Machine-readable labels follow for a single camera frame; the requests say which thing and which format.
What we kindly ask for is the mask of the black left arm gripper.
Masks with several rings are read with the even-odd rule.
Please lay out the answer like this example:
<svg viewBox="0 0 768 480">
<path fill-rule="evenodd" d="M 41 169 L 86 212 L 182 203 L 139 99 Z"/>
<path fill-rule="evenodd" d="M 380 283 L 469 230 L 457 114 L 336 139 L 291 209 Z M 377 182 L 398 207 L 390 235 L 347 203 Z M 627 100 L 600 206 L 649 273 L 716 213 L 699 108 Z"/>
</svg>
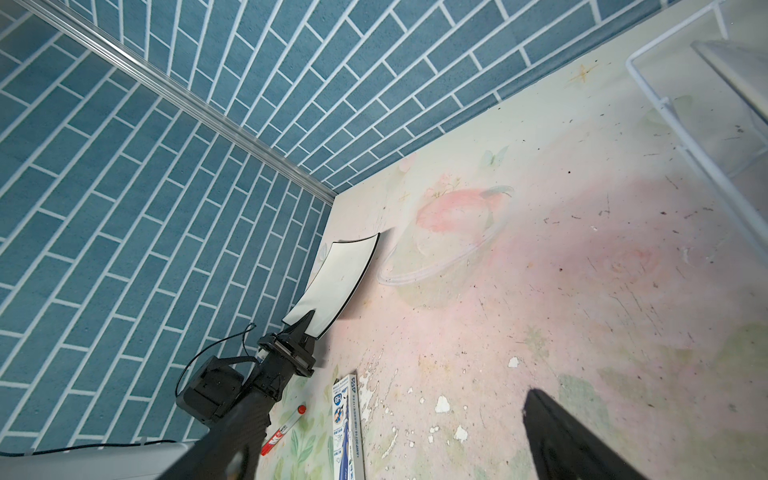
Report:
<svg viewBox="0 0 768 480">
<path fill-rule="evenodd" d="M 209 433 L 165 470 L 159 479 L 254 479 L 270 421 L 272 400 L 280 401 L 294 376 L 314 374 L 316 339 L 306 333 L 309 310 L 281 334 L 259 344 L 266 357 L 246 379 L 247 395 Z"/>
</svg>

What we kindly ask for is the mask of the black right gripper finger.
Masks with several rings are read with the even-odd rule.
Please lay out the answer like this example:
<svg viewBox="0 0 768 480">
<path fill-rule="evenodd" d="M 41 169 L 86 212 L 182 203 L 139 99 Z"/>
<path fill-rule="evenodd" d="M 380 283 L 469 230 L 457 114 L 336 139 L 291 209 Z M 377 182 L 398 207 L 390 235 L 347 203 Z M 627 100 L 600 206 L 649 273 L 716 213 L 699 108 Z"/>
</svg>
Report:
<svg viewBox="0 0 768 480">
<path fill-rule="evenodd" d="M 523 424 L 540 479 L 645 478 L 540 389 L 526 394 Z"/>
</svg>

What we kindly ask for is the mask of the white square plate black rim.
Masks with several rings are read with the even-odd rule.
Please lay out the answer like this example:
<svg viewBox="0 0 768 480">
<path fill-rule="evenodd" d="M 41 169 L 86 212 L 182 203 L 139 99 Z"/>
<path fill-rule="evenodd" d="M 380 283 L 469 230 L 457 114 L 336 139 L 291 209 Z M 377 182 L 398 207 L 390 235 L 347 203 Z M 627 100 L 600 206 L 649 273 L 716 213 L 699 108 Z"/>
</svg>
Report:
<svg viewBox="0 0 768 480">
<path fill-rule="evenodd" d="M 381 234 L 354 241 L 333 242 L 328 255 L 304 294 L 282 322 L 299 323 L 310 311 L 311 321 L 304 333 L 321 338 L 342 313 L 362 281 Z"/>
</svg>

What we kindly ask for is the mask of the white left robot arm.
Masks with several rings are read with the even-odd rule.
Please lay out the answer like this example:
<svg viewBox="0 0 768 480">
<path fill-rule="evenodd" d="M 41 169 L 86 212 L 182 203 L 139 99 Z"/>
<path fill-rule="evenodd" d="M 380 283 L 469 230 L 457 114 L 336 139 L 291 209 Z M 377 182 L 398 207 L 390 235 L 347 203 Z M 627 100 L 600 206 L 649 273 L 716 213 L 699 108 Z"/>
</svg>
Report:
<svg viewBox="0 0 768 480">
<path fill-rule="evenodd" d="M 193 443 L 80 445 L 52 453 L 5 456 L 4 479 L 252 479 L 271 425 L 270 412 L 295 375 L 312 373 L 314 313 L 262 337 L 262 360 L 210 358 L 182 390 L 182 403 L 207 420 Z"/>
</svg>

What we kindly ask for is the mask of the red white marker pen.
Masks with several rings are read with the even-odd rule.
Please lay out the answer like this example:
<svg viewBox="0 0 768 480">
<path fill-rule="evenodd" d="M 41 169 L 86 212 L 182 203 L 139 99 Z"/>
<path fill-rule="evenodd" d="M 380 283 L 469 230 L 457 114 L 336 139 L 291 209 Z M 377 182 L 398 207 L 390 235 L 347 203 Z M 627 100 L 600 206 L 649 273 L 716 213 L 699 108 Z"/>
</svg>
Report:
<svg viewBox="0 0 768 480">
<path fill-rule="evenodd" d="M 287 433 L 298 423 L 306 413 L 307 407 L 304 404 L 299 405 L 291 416 L 279 427 L 267 442 L 262 446 L 261 455 L 266 456 L 271 450 L 287 435 Z"/>
</svg>

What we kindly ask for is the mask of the blue white toothpaste box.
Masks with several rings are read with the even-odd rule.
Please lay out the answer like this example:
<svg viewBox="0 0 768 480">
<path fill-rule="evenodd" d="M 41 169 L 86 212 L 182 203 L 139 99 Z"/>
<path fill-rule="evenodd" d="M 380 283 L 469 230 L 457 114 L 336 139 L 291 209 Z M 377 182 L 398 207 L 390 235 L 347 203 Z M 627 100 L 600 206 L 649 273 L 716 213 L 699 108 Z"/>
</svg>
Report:
<svg viewBox="0 0 768 480">
<path fill-rule="evenodd" d="M 355 373 L 339 379 L 332 389 L 332 466 L 334 479 L 366 478 L 359 386 Z"/>
</svg>

